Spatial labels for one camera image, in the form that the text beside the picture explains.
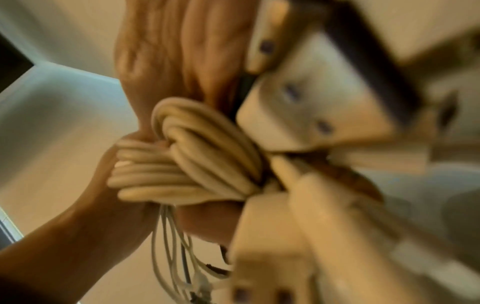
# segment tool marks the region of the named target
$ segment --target bundle of cables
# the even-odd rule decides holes
[[[122,201],[152,201],[161,204],[160,219],[152,235],[151,256],[160,285],[177,304],[192,299],[211,301],[211,291],[226,286],[227,277],[202,263],[194,254],[192,239],[176,226],[176,206],[207,201],[245,201],[263,192],[264,164],[250,139],[222,113],[197,101],[168,98],[152,113],[152,127],[158,140],[167,140],[166,149],[158,143],[123,139],[117,142],[119,159],[108,180],[119,189]],[[156,255],[157,228],[162,222],[166,257],[172,286],[162,277]],[[167,222],[172,252],[167,239]],[[186,280],[177,268],[177,238],[183,251]],[[185,252],[190,255],[194,274],[190,280]],[[202,271],[219,280],[210,283]]]

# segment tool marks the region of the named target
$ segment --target white cable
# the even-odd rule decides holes
[[[245,201],[260,193],[263,177],[262,158],[250,139],[229,119],[205,104],[184,99],[161,101],[152,113],[152,127],[159,143],[122,139],[117,142],[119,162],[111,173],[108,186],[119,189],[120,200],[129,202],[153,201],[161,207],[165,253],[170,269],[172,287],[161,276],[156,257],[158,222],[152,235],[153,271],[160,285],[177,304],[186,304],[185,291],[209,293],[223,288],[225,282],[210,284],[201,271],[219,278],[197,259],[192,239],[185,240],[175,225],[173,208],[206,201]],[[172,252],[167,238],[170,225]],[[182,281],[177,269],[177,234],[189,253],[193,265],[192,284]]]

